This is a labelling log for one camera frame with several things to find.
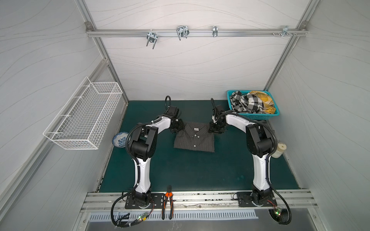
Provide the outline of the grey pinstriped long sleeve shirt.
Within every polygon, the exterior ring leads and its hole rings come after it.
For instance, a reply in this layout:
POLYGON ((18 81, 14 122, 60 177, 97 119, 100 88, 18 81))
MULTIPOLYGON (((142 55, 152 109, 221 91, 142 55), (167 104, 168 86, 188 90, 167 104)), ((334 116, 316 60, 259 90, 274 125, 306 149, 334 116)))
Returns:
POLYGON ((174 148, 214 153, 214 133, 209 129, 210 124, 185 122, 184 129, 176 134, 174 148))

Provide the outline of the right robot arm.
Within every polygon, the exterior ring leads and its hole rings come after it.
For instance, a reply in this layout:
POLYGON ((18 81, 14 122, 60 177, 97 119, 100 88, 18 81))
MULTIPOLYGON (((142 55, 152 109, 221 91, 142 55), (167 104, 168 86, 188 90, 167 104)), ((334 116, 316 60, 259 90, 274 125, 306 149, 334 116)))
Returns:
POLYGON ((271 128, 262 121, 252 120, 233 111, 225 111, 221 105, 213 105, 209 132, 221 134, 227 125, 246 134, 247 149, 253 159, 253 190, 251 199, 261 207, 273 195, 270 181, 270 158, 277 149, 277 139, 271 128))

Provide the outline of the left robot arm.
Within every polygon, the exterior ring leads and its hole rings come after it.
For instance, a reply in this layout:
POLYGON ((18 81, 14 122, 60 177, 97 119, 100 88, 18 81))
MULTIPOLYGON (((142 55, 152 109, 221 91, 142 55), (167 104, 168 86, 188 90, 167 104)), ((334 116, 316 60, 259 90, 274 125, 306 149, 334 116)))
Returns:
POLYGON ((168 106, 164 114, 152 121, 138 123, 127 136, 126 152, 135 164, 132 195, 142 204, 148 204, 151 198, 150 162, 156 151, 158 135, 164 130, 172 133, 183 130, 185 124, 179 115, 179 108, 168 106))

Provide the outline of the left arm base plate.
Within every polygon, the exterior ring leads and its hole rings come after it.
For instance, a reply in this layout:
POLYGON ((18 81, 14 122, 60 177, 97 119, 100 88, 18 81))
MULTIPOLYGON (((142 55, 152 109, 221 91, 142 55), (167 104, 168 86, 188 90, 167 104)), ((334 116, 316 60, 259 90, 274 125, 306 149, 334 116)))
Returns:
POLYGON ((160 209, 163 207, 163 193, 138 193, 133 192, 125 199, 125 209, 160 209))

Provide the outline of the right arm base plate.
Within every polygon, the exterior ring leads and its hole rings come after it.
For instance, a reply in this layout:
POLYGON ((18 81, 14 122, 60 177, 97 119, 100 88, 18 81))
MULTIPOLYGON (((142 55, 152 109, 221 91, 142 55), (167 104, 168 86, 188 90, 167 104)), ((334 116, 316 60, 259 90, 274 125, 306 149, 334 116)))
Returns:
POLYGON ((239 207, 251 208, 251 207, 268 207, 272 208, 277 205, 275 196, 271 191, 267 192, 237 192, 236 200, 238 201, 239 207))

